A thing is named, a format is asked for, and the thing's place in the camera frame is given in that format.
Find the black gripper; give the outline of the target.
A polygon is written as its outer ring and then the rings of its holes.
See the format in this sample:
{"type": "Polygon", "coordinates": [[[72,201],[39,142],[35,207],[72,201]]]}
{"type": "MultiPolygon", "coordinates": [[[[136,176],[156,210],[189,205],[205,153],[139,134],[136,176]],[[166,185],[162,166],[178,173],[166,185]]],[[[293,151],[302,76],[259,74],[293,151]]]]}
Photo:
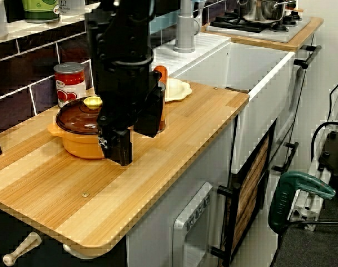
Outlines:
{"type": "Polygon", "coordinates": [[[102,100],[98,143],[106,159],[121,166],[132,162],[130,130],[155,137],[160,128],[166,86],[149,64],[116,65],[93,61],[95,92],[102,100]]]}

